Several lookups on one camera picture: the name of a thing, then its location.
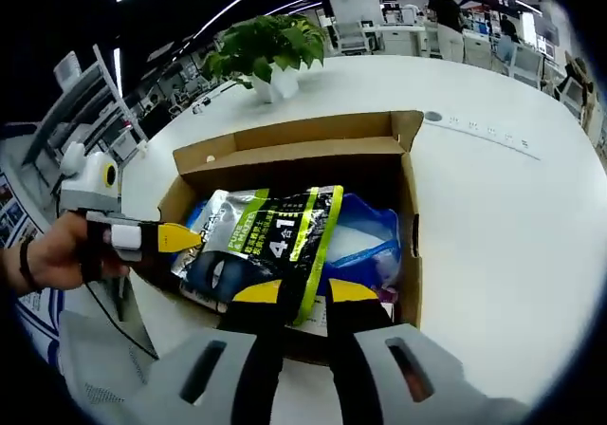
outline blue plastic bag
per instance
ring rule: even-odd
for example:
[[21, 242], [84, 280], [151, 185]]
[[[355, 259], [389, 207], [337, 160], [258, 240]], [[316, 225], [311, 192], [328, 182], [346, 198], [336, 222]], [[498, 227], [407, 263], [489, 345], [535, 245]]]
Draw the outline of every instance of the blue plastic bag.
[[371, 235], [378, 244], [333, 262], [326, 261], [318, 295], [325, 295], [329, 278], [351, 281], [374, 289], [393, 284], [399, 272], [401, 253], [396, 213], [392, 210], [372, 209], [357, 195], [345, 194], [331, 243], [337, 241], [340, 227]]

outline green potted plant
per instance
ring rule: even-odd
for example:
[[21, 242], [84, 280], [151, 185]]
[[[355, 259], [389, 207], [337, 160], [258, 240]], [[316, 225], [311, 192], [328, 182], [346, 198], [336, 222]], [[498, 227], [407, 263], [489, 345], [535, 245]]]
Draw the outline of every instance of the green potted plant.
[[302, 15], [255, 17], [226, 31], [221, 50], [206, 57], [203, 75], [254, 88], [264, 102], [290, 98], [299, 89], [301, 63], [322, 64], [324, 38], [324, 31]]

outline ceiling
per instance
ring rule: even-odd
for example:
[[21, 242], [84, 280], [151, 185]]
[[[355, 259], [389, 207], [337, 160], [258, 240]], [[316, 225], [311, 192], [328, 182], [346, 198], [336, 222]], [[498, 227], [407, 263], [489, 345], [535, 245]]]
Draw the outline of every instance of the ceiling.
[[[124, 93], [133, 91], [150, 70], [162, 68], [187, 40], [234, 0], [17, 0], [9, 6], [9, 111], [5, 120], [37, 121], [60, 95], [53, 67], [70, 50], [82, 67], [93, 61], [98, 44], [107, 63], [119, 47]], [[196, 50], [234, 22], [265, 14], [295, 0], [243, 0], [228, 10], [188, 47]], [[156, 49], [174, 44], [148, 62]]]

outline cable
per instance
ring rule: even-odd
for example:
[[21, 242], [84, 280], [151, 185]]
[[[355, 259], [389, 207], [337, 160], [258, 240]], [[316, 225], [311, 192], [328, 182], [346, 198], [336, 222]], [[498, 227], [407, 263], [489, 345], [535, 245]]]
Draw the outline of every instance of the cable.
[[99, 305], [99, 307], [101, 308], [101, 311], [103, 311], [103, 314], [107, 317], [107, 319], [109, 320], [110, 324], [112, 324], [122, 334], [122, 336], [124, 338], [126, 338], [129, 342], [131, 342], [136, 347], [138, 347], [139, 349], [141, 349], [143, 352], [145, 352], [152, 359], [158, 360], [158, 356], [156, 354], [154, 354], [153, 352], [150, 352], [148, 349], [146, 349], [141, 344], [139, 344], [138, 342], [136, 342], [128, 333], [126, 333], [124, 330], [122, 330], [120, 328], [120, 326], [114, 321], [114, 319], [112, 318], [112, 316], [110, 316], [110, 313], [107, 312], [107, 309], [105, 309], [105, 306], [103, 306], [103, 304], [101, 303], [101, 300], [99, 300], [99, 297], [97, 297], [97, 295], [95, 295], [95, 292], [93, 292], [93, 289], [91, 289], [91, 286], [88, 283], [84, 283], [84, 285], [86, 286], [86, 288], [88, 289], [88, 291], [91, 293], [91, 295], [93, 296], [93, 299], [95, 299], [95, 302], [97, 302], [97, 305]]

